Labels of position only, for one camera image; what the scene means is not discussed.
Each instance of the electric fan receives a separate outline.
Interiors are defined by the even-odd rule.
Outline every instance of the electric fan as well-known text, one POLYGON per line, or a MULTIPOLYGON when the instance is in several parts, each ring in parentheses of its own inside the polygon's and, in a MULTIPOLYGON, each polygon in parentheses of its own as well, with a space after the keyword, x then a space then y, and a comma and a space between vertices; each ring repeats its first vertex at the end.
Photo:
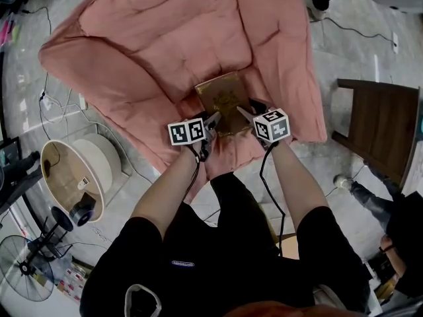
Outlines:
POLYGON ((39 250, 30 251, 30 244, 22 236, 6 237, 0 244, 0 270, 16 293, 33 302, 42 302, 53 292, 53 272, 39 250))

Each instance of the gray floor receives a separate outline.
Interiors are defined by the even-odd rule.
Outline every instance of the gray floor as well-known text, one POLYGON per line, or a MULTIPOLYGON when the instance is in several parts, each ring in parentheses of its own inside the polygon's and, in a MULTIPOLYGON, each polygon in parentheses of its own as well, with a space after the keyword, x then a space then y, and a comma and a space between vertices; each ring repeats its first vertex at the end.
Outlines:
MULTIPOLYGON (((30 0, 27 9, 34 11, 38 7, 48 6, 53 28, 55 28, 82 0, 30 0)), ((337 78, 367 79, 374 81, 374 55, 379 59, 380 79, 382 82, 395 83, 410 87, 423 85, 423 41, 422 22, 419 17, 394 12, 386 7, 378 6, 370 0, 332 0, 329 16, 341 25, 354 27, 365 34, 382 33, 391 37, 395 31, 399 35, 400 50, 395 55, 390 43, 376 38, 366 39, 358 34, 341 30, 330 21, 325 20, 311 25, 313 35, 313 55, 315 71, 319 80, 325 120, 329 134, 334 128, 345 131, 348 128, 348 117, 352 95, 349 90, 336 88, 337 78)), ((5 62, 4 109, 6 128, 10 137, 20 136, 24 155, 33 150, 41 150, 47 138, 40 127, 38 97, 44 86, 45 72, 41 68, 37 53, 48 37, 48 22, 44 11, 35 15, 19 17, 21 25, 20 37, 15 45, 7 50, 5 62)), ((48 93, 64 103, 67 87, 50 77, 48 93)), ((71 102, 77 102, 77 91, 71 95, 71 102)), ((46 111, 49 118, 60 115, 60 111, 46 111)), ((95 111, 88 110, 92 120, 101 119, 95 111)), ((79 137, 95 130, 81 114, 67 116, 71 136, 79 137)), ((49 135, 55 139, 65 136, 65 122, 60 124, 46 123, 49 135)), ((134 150, 126 140, 117 134, 120 142, 137 170, 150 180, 156 179, 158 173, 150 164, 134 150)), ((352 196, 342 190, 333 190, 333 176, 343 172, 354 176, 377 195, 389 198, 383 185, 377 181, 367 168, 362 168, 361 158, 341 147, 331 139, 323 144, 294 143, 292 148, 303 164, 311 171, 321 185, 325 194, 329 194, 328 202, 355 251, 363 258, 371 256, 379 246, 383 231, 375 219, 352 196)), ((124 160, 120 148, 119 153, 124 161, 124 171, 132 170, 124 160)), ((261 161, 257 161, 238 170, 236 175, 252 191, 257 201, 262 204, 272 226, 279 233, 280 215, 271 203, 268 194, 258 177, 261 161)), ((266 166, 266 179, 272 193, 283 205, 284 197, 270 159, 266 166)), ((87 224, 69 235, 69 241, 81 241, 100 244, 105 247, 116 237, 126 219, 129 217, 137 200, 148 188, 149 184, 139 176, 131 176, 120 192, 108 204, 104 217, 95 227, 87 224)), ((45 182, 41 181, 28 193, 30 202, 35 206, 40 217, 45 217, 54 200, 49 194, 45 182)), ((198 194, 193 202, 194 209, 201 218, 210 216, 218 209, 217 200, 210 185, 198 194)), ((217 222, 218 213, 209 218, 217 222)), ((293 232, 290 219, 287 220, 285 233, 293 232)), ((102 248, 75 245, 73 253, 76 257, 95 264, 104 252, 102 248)))

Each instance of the round container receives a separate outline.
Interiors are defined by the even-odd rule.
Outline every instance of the round container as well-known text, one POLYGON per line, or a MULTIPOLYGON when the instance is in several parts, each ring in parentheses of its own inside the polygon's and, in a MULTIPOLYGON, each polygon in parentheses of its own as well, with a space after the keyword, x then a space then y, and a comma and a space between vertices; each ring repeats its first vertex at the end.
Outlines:
POLYGON ((71 145, 48 141, 41 153, 42 175, 59 206, 69 213, 84 193, 96 201, 90 222, 101 219, 104 194, 121 175, 120 159, 103 136, 89 134, 71 145))

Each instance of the black cable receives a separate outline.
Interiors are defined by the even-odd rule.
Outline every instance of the black cable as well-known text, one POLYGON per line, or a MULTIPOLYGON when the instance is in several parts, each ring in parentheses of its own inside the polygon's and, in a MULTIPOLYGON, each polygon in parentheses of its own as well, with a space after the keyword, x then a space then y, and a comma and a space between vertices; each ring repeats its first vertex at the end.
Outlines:
POLYGON ((264 154, 264 158, 263 158, 263 163, 262 163, 262 168, 260 169, 260 178, 263 181, 264 187, 266 188, 270 198, 272 199, 274 205, 278 208, 278 210, 280 211, 280 213, 282 214, 282 221, 280 223, 280 234, 279 234, 279 249, 280 249, 280 256, 282 257, 282 234, 284 233, 284 223, 285 223, 285 212, 282 210, 282 208, 278 205, 278 202, 276 202, 275 198, 273 197, 272 193, 270 192, 269 186, 267 185, 266 180, 263 177, 263 170, 264 170, 264 165, 266 164, 266 159, 269 156, 270 152, 272 151, 272 149, 274 147, 276 147, 278 145, 278 141, 277 142, 273 142, 269 149, 266 151, 266 154, 264 154))
POLYGON ((9 210, 7 211, 7 213, 6 213, 6 215, 4 215, 2 218, 1 218, 1 221, 0 221, 0 225, 1 225, 1 223, 3 223, 3 219, 5 219, 5 217, 9 214, 11 212, 11 209, 9 208, 9 210))
POLYGON ((391 39, 388 39, 386 36, 384 36, 384 35, 382 35, 382 34, 380 34, 380 33, 377 33, 377 34, 375 34, 375 35, 364 35, 363 33, 361 33, 359 30, 356 30, 355 28, 348 28, 348 27, 343 27, 343 26, 341 26, 341 25, 340 25, 340 24, 338 24, 335 20, 333 20, 332 18, 329 18, 329 17, 325 17, 325 18, 323 18, 322 20, 312 20, 312 21, 310 21, 310 23, 314 23, 314 22, 321 22, 321 21, 323 21, 323 20, 329 20, 329 21, 331 21, 332 23, 334 23, 335 25, 337 25, 337 27, 339 27, 339 28, 341 28, 341 29, 343 29, 343 30, 352 30, 352 31, 354 31, 355 33, 357 33, 357 34, 359 34, 359 35, 363 36, 364 38, 373 39, 373 38, 376 38, 376 37, 380 36, 380 37, 381 37, 381 38, 383 38, 384 40, 389 41, 390 43, 392 43, 392 45, 394 45, 394 47, 397 47, 397 44, 396 44, 394 41, 392 41, 391 39))
POLYGON ((33 11, 33 12, 30 12, 30 11, 28 11, 28 10, 26 10, 26 9, 22 9, 22 10, 20 10, 20 11, 21 11, 22 13, 24 13, 24 14, 36 14, 36 13, 38 13, 39 11, 41 11, 42 9, 45 9, 45 10, 46 10, 48 23, 49 23, 49 25, 50 25, 50 35, 52 35, 52 21, 50 20, 50 15, 48 14, 48 8, 47 8, 46 6, 40 7, 39 9, 37 9, 36 11, 33 11))
POLYGON ((217 213, 219 213, 219 211, 220 211, 220 208, 218 209, 218 210, 216 210, 214 213, 212 213, 210 216, 208 216, 207 218, 205 218, 204 220, 203 220, 203 222, 206 222, 210 217, 212 217, 214 214, 217 214, 217 213))
MULTIPOLYGON (((24 13, 24 14, 36 14, 39 11, 41 11, 42 9, 46 10, 47 20, 48 20, 48 24, 49 24, 49 27, 50 27, 50 35, 52 35, 52 21, 50 20, 50 15, 49 15, 49 12, 48 12, 48 8, 47 7, 45 7, 45 6, 44 7, 40 7, 39 9, 37 9, 34 12, 30 12, 30 11, 27 11, 26 9, 22 9, 21 12, 24 13)), ((46 137, 47 137, 48 141, 51 141, 50 136, 48 135, 48 133, 46 131, 46 128, 44 127, 44 122, 42 121, 42 115, 43 114, 42 114, 42 110, 41 110, 41 101, 43 100, 44 97, 46 97, 47 82, 48 82, 48 72, 46 72, 46 80, 44 81, 44 89, 42 91, 41 97, 38 99, 38 107, 40 109, 40 121, 41 121, 42 130, 46 134, 46 137)), ((56 149, 56 151, 58 152, 59 160, 55 164, 51 165, 50 168, 53 167, 53 166, 58 165, 59 162, 60 162, 59 149, 56 147, 56 145, 54 143, 53 143, 53 146, 56 149)))
MULTIPOLYGON (((352 177, 352 179, 356 178, 358 176, 358 174, 362 171, 362 169, 365 167, 365 165, 363 164, 362 167, 356 172, 356 174, 352 177)), ((327 195, 325 195, 325 197, 327 198, 332 192, 334 192, 336 189, 338 189, 338 187, 333 188, 331 191, 329 191, 329 193, 327 195)))
POLYGON ((67 246, 72 246, 74 244, 84 244, 86 246, 99 246, 100 248, 103 248, 103 249, 107 250, 107 248, 105 246, 100 246, 98 244, 91 244, 91 243, 82 243, 82 242, 74 242, 74 243, 71 243, 71 244, 66 244, 65 246, 56 246, 56 249, 66 248, 67 246))
POLYGON ((191 183, 190 183, 190 186, 188 187, 188 189, 186 190, 186 192, 185 192, 185 195, 184 195, 184 198, 182 199, 182 200, 184 200, 185 199, 185 197, 188 195, 188 193, 190 192, 190 190, 191 190, 191 188, 192 188, 192 186, 194 185, 194 182, 196 181, 196 179, 197 179, 197 176, 198 176, 198 171, 200 170, 200 156, 199 156, 199 154, 194 150, 194 148, 192 148, 192 145, 187 145, 186 146, 188 149, 190 149, 191 150, 191 152, 194 154, 194 156, 196 157, 196 162, 197 162, 197 167, 196 167, 196 169, 195 169, 195 171, 194 171, 194 173, 193 173, 193 175, 192 175, 192 179, 191 179, 191 183))

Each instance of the fiducial marker cube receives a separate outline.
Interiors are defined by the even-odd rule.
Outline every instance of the fiducial marker cube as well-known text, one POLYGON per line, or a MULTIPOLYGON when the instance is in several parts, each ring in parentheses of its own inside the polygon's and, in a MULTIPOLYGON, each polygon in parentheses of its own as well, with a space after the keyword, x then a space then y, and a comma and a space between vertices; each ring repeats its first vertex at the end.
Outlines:
POLYGON ((172 145, 190 145, 206 138, 206 131, 201 118, 171 123, 167 125, 167 129, 172 145))
POLYGON ((271 143, 291 135, 288 115, 280 108, 255 117, 254 128, 257 137, 271 143))

